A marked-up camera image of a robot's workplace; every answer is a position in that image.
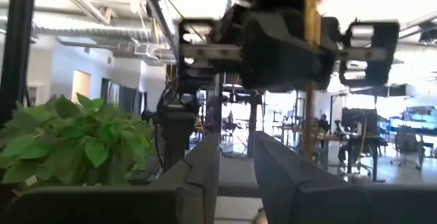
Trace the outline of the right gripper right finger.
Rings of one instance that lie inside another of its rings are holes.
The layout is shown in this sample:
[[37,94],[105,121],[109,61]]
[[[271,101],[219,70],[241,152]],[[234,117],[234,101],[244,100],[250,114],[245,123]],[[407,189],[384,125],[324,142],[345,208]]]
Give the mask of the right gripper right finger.
[[437,224],[437,186],[349,183],[262,131],[254,167],[268,224]]

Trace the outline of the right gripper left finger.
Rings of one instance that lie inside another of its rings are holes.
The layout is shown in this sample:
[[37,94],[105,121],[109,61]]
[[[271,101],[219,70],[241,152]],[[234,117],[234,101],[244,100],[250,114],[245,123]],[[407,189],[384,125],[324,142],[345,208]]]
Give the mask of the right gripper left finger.
[[29,191],[12,202],[10,224],[213,224],[219,139],[208,135],[147,185]]

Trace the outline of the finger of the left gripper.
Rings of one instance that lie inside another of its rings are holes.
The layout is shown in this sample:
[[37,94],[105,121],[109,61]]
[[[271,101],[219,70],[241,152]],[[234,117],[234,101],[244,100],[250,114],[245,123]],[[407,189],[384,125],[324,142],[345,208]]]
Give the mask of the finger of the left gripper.
[[242,26],[241,79],[245,88],[285,87],[321,77],[321,51],[303,39],[301,13],[251,12]]
[[322,17],[320,38],[320,49],[322,51],[322,55],[320,59],[322,64],[322,76],[324,80],[330,80],[335,58],[339,50],[339,47],[337,46],[339,41],[339,21],[335,17]]

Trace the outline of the person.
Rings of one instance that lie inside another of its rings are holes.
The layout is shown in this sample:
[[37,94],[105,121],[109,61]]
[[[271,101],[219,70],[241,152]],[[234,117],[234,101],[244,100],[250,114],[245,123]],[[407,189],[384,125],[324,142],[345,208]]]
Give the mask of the person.
[[324,134],[329,133],[330,124],[328,123],[326,114],[321,114],[320,119],[317,121],[318,131]]

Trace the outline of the dark desk monitor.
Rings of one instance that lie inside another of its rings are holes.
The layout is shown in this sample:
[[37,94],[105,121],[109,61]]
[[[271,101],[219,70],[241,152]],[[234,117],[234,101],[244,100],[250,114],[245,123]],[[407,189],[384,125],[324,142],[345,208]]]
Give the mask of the dark desk monitor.
[[366,126],[366,133],[377,133],[378,114],[375,109],[358,109],[358,108],[343,108],[341,116],[341,124],[344,128],[358,131],[358,124],[362,128]]

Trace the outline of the green leafy plant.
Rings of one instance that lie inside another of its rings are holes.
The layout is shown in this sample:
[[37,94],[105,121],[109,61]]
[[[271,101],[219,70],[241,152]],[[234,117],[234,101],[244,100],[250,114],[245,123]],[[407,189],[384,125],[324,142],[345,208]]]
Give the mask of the green leafy plant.
[[1,183],[42,186],[127,185],[154,154],[153,126],[100,98],[53,96],[19,104],[0,130]]

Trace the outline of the grey office chair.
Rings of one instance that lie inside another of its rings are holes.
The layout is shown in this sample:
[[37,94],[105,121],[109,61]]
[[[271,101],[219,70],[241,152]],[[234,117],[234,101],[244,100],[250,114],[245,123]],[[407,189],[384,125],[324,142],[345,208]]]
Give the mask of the grey office chair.
[[[416,170],[422,170],[425,150],[423,148],[423,140],[417,141],[415,134],[398,132],[395,136],[395,151],[401,156],[391,159],[391,165],[397,163],[398,167],[405,167],[407,164],[411,164],[414,165]],[[417,161],[408,159],[408,155],[412,154],[417,154]]]

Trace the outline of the large black candlestick holder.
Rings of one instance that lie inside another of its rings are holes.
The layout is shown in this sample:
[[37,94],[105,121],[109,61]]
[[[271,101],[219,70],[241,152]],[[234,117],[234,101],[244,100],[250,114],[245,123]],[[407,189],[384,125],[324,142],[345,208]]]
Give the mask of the large black candlestick holder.
[[9,0],[0,82],[0,128],[27,91],[27,64],[34,0]]

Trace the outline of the silver ceiling duct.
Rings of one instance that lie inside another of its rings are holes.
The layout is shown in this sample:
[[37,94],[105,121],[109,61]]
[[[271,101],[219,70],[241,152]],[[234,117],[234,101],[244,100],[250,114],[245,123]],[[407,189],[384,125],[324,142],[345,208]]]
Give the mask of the silver ceiling duct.
[[140,42],[157,43],[156,38],[140,29],[128,29],[118,27],[86,27],[86,28],[54,28],[34,25],[36,34],[53,36],[83,37],[83,38],[110,38],[118,40],[136,39]]

